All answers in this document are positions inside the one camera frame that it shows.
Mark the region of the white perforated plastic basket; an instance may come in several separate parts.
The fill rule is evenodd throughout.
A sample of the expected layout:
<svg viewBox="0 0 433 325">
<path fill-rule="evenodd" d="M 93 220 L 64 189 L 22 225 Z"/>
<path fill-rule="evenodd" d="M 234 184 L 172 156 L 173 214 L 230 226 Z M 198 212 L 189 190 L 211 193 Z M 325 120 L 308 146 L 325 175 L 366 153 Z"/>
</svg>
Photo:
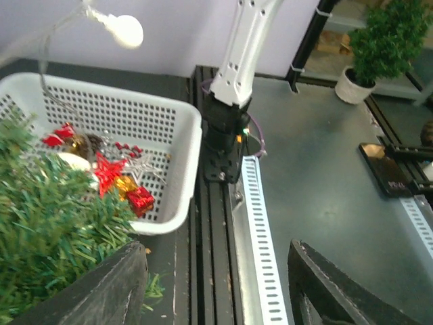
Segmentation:
<svg viewBox="0 0 433 325">
<path fill-rule="evenodd" d="M 136 91 L 45 76 L 51 95 L 69 103 L 67 109 L 46 95 L 37 73 L 20 72 L 1 79 L 1 117 L 16 107 L 23 118 L 35 115 L 34 135 L 29 156 L 54 154 L 62 147 L 50 148 L 42 139 L 64 123 L 75 123 L 76 130 L 112 142 L 138 146 L 152 157 L 159 176 L 145 173 L 139 183 L 155 198 L 154 209 L 132 223 L 145 235 L 167 234 L 178 229 L 187 218 L 202 139 L 202 118 L 191 104 Z"/>
</svg>

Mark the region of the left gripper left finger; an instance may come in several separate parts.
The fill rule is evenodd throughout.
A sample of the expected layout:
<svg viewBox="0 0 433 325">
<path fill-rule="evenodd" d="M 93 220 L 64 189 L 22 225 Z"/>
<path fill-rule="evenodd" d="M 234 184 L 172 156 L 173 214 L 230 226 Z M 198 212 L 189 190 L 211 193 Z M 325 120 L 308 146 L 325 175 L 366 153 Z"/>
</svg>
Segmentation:
<svg viewBox="0 0 433 325">
<path fill-rule="evenodd" d="M 144 245 L 135 241 L 12 324 L 139 324 L 148 279 Z"/>
</svg>

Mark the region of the small green christmas tree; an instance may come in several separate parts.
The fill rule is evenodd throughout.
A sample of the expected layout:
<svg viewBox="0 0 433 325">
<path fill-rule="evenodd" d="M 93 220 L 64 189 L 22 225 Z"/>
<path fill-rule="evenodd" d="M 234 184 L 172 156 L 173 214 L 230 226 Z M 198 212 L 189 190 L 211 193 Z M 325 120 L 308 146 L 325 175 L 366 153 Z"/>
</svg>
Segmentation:
<svg viewBox="0 0 433 325">
<path fill-rule="evenodd" d="M 1 323 L 53 298 L 133 239 L 135 214 L 87 171 L 29 156 L 32 119 L 1 115 Z"/>
</svg>

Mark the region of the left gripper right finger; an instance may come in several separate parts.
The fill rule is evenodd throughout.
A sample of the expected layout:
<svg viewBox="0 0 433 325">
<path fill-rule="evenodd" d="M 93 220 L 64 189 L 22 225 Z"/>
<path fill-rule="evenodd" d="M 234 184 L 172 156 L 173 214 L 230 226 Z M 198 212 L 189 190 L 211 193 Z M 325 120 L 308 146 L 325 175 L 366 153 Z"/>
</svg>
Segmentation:
<svg viewBox="0 0 433 325">
<path fill-rule="evenodd" d="M 299 240 L 290 243 L 288 282 L 295 324 L 419 324 Z"/>
</svg>

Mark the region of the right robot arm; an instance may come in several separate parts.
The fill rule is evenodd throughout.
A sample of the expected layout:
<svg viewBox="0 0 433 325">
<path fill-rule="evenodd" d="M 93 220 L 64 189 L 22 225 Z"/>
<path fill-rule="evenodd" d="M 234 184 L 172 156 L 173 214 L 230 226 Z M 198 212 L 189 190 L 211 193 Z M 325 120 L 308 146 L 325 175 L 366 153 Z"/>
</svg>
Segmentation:
<svg viewBox="0 0 433 325">
<path fill-rule="evenodd" d="M 236 183 L 242 171 L 256 65 L 280 0 L 238 1 L 223 63 L 203 105 L 202 168 L 207 182 Z"/>
</svg>

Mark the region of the white bulb string lights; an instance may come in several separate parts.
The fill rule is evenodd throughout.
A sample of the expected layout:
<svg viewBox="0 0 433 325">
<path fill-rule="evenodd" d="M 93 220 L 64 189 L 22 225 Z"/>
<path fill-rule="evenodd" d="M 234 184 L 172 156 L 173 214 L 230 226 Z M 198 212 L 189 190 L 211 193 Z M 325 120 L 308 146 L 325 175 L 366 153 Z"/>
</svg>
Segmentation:
<svg viewBox="0 0 433 325">
<path fill-rule="evenodd" d="M 31 45 L 39 43 L 41 46 L 41 57 L 38 61 L 38 69 L 43 93 L 46 94 L 49 99 L 53 100 L 56 104 L 62 106 L 67 111 L 75 115 L 77 115 L 78 112 L 72 105 L 57 98 L 48 89 L 45 80 L 45 73 L 47 72 L 48 68 L 49 48 L 52 37 L 61 28 L 71 24 L 78 18 L 86 18 L 101 24 L 104 29 L 112 35 L 115 42 L 117 42 L 117 44 L 123 48 L 137 49 L 143 43 L 143 27 L 140 21 L 138 21 L 138 19 L 136 19 L 134 16 L 115 16 L 114 14 L 103 14 L 98 9 L 93 7 L 92 1 L 80 1 L 76 8 L 74 8 L 63 18 L 60 18 L 57 22 L 54 22 L 46 28 L 20 37 L 19 39 L 12 41 L 9 45 L 1 50 L 1 67 L 4 67 L 24 55 L 30 49 Z"/>
</svg>

